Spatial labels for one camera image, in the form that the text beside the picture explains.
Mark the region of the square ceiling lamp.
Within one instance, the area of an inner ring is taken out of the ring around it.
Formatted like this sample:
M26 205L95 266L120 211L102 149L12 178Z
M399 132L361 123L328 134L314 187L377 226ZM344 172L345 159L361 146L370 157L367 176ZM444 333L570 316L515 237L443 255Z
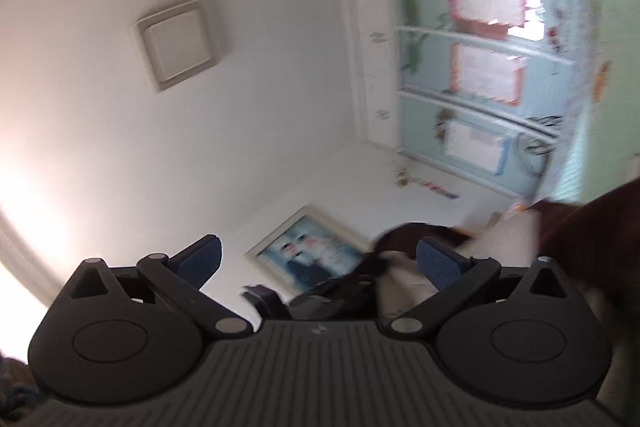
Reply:
M145 15L134 31L156 92L205 72L221 58L206 0L186 0Z

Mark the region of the framed wedding photo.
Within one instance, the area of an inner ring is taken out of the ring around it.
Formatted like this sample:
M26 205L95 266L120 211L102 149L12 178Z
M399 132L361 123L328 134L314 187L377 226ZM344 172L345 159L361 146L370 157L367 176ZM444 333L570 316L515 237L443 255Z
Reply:
M370 251L367 239L314 206L300 208L245 257L294 295L352 272Z

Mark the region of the blue framed poster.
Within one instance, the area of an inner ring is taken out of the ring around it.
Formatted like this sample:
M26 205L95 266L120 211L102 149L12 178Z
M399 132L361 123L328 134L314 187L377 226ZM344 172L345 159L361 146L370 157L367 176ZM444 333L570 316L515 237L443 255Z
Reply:
M499 176L506 167L510 144L509 135L453 119L445 126L442 153L486 171L491 176Z

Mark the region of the maroon and grey sweatshirt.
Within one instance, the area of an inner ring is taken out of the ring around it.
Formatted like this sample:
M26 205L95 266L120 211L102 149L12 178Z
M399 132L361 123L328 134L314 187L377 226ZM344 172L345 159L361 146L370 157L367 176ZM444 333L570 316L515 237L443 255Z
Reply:
M595 393L615 415L639 408L639 185L585 205L543 199L480 235L408 222L381 235L344 277L283 301L270 288L244 297L266 320L395 317L437 289L416 262L433 237L465 258L491 257L500 277L421 337L458 384L482 398L546 409Z

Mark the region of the white wardrobe with sliding doors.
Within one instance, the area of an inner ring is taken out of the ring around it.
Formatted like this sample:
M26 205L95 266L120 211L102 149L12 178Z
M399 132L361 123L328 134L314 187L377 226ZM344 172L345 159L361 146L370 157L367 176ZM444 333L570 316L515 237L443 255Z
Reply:
M358 129L512 197L559 181L580 0L345 0Z

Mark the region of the orange framed poster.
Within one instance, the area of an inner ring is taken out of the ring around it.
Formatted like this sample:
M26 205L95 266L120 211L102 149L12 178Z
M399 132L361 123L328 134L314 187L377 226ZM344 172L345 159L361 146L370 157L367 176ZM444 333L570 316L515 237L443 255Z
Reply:
M454 43L450 46L450 89L506 106L519 106L526 65L525 56Z

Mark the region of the mint quilted bee bedspread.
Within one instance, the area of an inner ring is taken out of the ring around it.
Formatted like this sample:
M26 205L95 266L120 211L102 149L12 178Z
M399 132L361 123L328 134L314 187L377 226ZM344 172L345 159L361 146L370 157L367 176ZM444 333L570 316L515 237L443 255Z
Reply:
M551 197L590 202L639 176L639 0L582 0L580 115Z

